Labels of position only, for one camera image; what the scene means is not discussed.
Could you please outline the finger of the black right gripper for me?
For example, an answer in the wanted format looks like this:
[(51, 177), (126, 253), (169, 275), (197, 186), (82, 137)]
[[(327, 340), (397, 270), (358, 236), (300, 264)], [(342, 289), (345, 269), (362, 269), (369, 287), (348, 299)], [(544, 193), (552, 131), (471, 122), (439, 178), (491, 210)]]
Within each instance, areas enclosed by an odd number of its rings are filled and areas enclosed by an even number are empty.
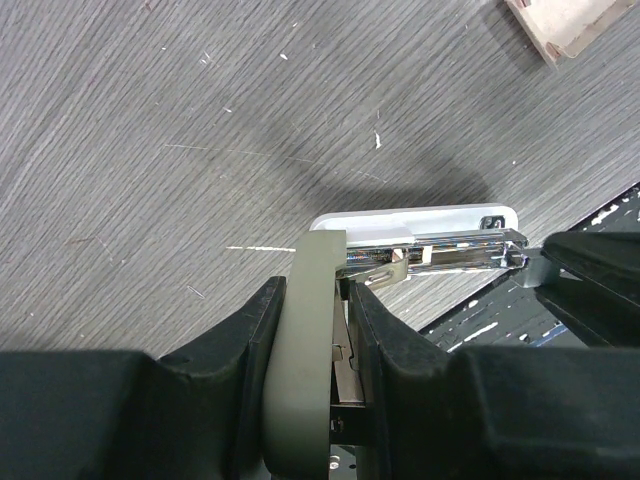
[(587, 346), (639, 344), (639, 234), (559, 232), (520, 252), (536, 299)]

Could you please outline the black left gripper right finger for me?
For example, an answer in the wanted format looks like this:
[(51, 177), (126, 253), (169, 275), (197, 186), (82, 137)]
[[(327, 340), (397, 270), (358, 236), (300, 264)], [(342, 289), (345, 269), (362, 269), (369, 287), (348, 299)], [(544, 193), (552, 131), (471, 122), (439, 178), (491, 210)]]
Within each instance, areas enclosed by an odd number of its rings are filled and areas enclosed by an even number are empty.
[(367, 424), (362, 479), (635, 479), (639, 354), (469, 346), (447, 353), (350, 289)]

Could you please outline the red white staple box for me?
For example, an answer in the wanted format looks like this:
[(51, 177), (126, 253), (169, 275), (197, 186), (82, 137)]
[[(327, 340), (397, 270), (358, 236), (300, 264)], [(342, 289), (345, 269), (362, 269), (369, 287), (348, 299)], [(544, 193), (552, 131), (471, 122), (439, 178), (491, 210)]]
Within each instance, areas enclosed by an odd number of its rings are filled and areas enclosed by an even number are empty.
[(506, 0), (537, 51), (550, 67), (573, 59), (621, 18), (635, 1)]

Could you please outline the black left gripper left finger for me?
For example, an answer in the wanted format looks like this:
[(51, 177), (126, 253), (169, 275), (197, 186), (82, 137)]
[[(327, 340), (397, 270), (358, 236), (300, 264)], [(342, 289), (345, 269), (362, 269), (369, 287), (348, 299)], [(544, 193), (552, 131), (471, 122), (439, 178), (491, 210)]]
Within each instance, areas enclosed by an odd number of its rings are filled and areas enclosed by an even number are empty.
[(286, 281), (181, 348), (1, 356), (5, 479), (265, 479), (262, 387)]

